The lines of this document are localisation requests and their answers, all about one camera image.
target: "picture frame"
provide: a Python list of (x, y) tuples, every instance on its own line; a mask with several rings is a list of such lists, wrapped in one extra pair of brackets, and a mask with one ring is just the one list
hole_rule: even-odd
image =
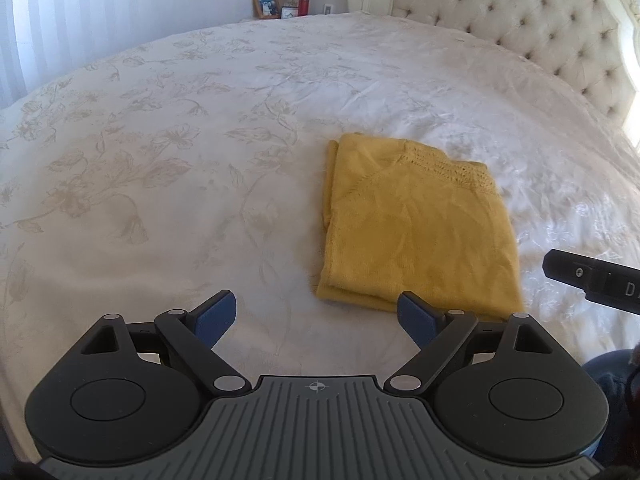
[(278, 0), (254, 0), (255, 13), (261, 20), (276, 20), (280, 17)]
[(280, 9), (280, 17), (283, 20), (288, 20), (289, 18), (297, 18), (298, 17), (298, 8), (297, 7), (282, 7)]

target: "gray ridged plate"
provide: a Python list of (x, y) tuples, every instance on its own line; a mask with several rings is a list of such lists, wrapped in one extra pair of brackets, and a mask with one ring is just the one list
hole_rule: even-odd
[(589, 458), (521, 468), (478, 458), (440, 431), (417, 399), (372, 377), (264, 377), (212, 403), (201, 425), (160, 456), (89, 468), (46, 459), (60, 480), (586, 480)]

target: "folded yellow sweater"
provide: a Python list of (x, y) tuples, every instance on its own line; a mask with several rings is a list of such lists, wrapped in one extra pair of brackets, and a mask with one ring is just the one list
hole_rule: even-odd
[(319, 298), (395, 311), (411, 290), (442, 309), (522, 310), (518, 251), (487, 167), (418, 142), (329, 143)]

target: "person's leg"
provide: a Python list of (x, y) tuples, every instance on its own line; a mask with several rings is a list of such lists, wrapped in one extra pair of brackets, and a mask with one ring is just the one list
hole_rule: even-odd
[(636, 366), (629, 364), (631, 350), (617, 350), (592, 359), (584, 370), (602, 389), (609, 401), (609, 422), (593, 455), (604, 467), (611, 465), (620, 450), (620, 439), (631, 418), (626, 408), (625, 385)]

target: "white wall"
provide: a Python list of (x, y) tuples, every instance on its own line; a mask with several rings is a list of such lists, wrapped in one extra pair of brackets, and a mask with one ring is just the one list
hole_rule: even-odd
[[(325, 3), (347, 10), (311, 12)], [(0, 108), (100, 57), (252, 14), (252, 0), (0, 0)]]

